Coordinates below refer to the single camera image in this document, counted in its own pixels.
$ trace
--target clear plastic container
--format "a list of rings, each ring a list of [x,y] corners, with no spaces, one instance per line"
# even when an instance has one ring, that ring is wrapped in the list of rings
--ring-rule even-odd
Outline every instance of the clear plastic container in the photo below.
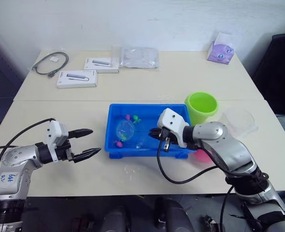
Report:
[[[115,129],[115,134],[122,142],[130,140],[135,131],[135,126],[130,120],[121,120],[117,128]]]
[[[252,114],[239,107],[231,107],[224,111],[219,121],[227,126],[234,138],[246,137],[249,133],[258,130]]]

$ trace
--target green toy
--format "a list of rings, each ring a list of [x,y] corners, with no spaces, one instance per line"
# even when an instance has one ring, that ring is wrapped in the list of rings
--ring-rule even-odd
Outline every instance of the green toy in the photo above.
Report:
[[[141,119],[138,118],[137,115],[133,115],[133,119],[134,119],[134,122],[133,122],[134,124],[137,124],[137,123],[139,123],[141,121]]]
[[[122,142],[128,140],[128,138],[123,133],[120,134],[120,139]]]

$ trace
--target tissue box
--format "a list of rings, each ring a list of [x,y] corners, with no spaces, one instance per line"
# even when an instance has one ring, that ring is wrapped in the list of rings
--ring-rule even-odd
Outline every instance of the tissue box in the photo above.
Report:
[[[95,70],[63,71],[57,81],[58,88],[96,87],[98,74]]]
[[[111,58],[87,58],[84,70],[96,70],[98,73],[119,73],[118,67],[112,67]]]
[[[230,35],[219,33],[216,40],[211,44],[207,60],[223,64],[229,64],[234,56]]]

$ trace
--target clear plastic bag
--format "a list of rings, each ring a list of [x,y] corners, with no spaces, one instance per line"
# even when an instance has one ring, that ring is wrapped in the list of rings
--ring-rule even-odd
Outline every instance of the clear plastic bag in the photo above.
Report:
[[[147,47],[112,47],[112,65],[118,67],[156,69],[158,50]]]

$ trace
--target white box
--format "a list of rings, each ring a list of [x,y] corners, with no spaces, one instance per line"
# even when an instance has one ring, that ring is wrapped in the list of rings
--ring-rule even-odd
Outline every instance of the white box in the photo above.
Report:
[[[63,71],[57,81],[58,88],[96,87],[98,74],[95,70]]]
[[[98,73],[119,73],[118,67],[111,67],[111,58],[87,58],[84,70],[96,70]]]

